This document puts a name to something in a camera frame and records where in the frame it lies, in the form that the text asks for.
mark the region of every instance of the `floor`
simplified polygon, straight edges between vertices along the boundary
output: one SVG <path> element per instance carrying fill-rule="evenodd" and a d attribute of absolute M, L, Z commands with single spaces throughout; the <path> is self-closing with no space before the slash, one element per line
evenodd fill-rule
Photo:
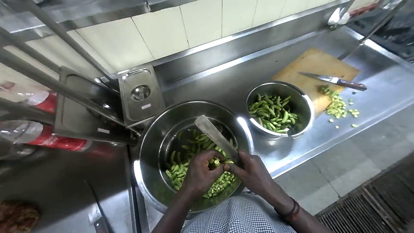
<path fill-rule="evenodd" d="M 317 155 L 275 181 L 309 213 L 317 214 L 414 151 L 413 116 L 414 105 Z"/>

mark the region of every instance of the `tiled wall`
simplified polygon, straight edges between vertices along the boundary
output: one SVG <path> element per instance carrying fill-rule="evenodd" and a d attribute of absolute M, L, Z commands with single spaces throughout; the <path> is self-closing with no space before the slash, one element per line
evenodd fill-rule
<path fill-rule="evenodd" d="M 331 1 L 198 0 L 179 7 L 77 29 L 68 34 L 105 69 L 114 73 Z M 372 2 L 375 0 L 356 0 L 351 9 Z M 60 66 L 67 66 L 89 77 L 100 75 L 57 36 L 29 41 L 27 44 Z M 18 49 L 12 46 L 6 49 L 58 78 L 53 71 Z M 4 73 L 2 70 L 0 66 L 0 82 L 13 79 L 10 71 Z"/>

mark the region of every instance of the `large knife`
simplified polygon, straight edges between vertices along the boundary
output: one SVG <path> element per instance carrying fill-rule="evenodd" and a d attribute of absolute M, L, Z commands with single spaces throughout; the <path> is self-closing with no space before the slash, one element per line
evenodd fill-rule
<path fill-rule="evenodd" d="M 230 145 L 226 138 L 205 115 L 199 116 L 194 123 L 205 135 L 207 135 L 207 137 L 217 144 L 236 165 L 241 165 L 240 157 L 236 149 Z"/>
<path fill-rule="evenodd" d="M 367 87 L 362 83 L 350 82 L 350 81 L 343 80 L 343 79 L 341 79 L 339 77 L 335 77 L 335 76 L 317 75 L 317 74 L 306 73 L 306 72 L 298 72 L 298 74 L 304 75 L 306 77 L 316 78 L 316 79 L 319 79 L 319 80 L 334 83 L 338 86 L 349 87 L 349 88 L 360 90 L 360 91 L 365 91 L 367 89 Z"/>
<path fill-rule="evenodd" d="M 90 199 L 93 200 L 93 203 L 91 204 L 88 212 L 89 223 L 95 227 L 96 233 L 109 233 L 106 218 L 105 216 L 102 216 L 95 190 L 92 188 L 92 185 L 89 183 L 89 181 L 85 180 L 84 182 L 90 190 Z"/>

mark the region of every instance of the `large steel bowl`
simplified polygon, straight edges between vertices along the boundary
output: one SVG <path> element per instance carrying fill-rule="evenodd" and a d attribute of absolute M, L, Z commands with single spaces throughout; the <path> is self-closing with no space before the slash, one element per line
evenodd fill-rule
<path fill-rule="evenodd" d="M 291 111 L 298 115 L 296 124 L 289 129 L 291 133 L 289 135 L 292 138 L 298 138 L 303 135 L 313 123 L 315 119 L 315 108 L 309 96 L 307 96 L 301 89 L 296 86 L 281 81 L 274 81 L 269 83 L 263 83 L 255 87 L 247 96 L 246 111 L 249 115 L 250 104 L 256 101 L 258 95 L 279 95 L 283 97 L 291 96 L 289 106 Z M 269 137 L 288 137 L 288 133 L 276 133 L 265 129 L 253 118 L 250 117 L 250 123 L 261 134 Z"/>
<path fill-rule="evenodd" d="M 158 115 L 141 135 L 140 143 L 132 155 L 134 175 L 140 191 L 146 201 L 162 213 L 167 210 L 177 192 L 165 174 L 165 161 L 169 159 L 172 151 L 183 150 L 177 145 L 178 132 L 188 128 L 195 129 L 194 121 L 201 115 L 209 117 L 213 123 L 221 124 L 224 127 L 224 136 L 232 137 L 240 149 L 249 152 L 254 149 L 246 120 L 235 117 L 229 110 L 217 104 L 204 101 L 186 102 L 170 107 Z M 236 180 L 216 197 L 199 198 L 189 214 L 208 210 L 242 189 L 240 181 Z"/>

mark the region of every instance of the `checkered apron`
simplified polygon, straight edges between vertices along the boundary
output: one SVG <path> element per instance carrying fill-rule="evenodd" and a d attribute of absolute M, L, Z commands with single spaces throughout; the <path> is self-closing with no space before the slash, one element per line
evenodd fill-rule
<path fill-rule="evenodd" d="M 251 194 L 230 197 L 191 219 L 182 233 L 296 233 L 279 218 L 265 217 Z"/>

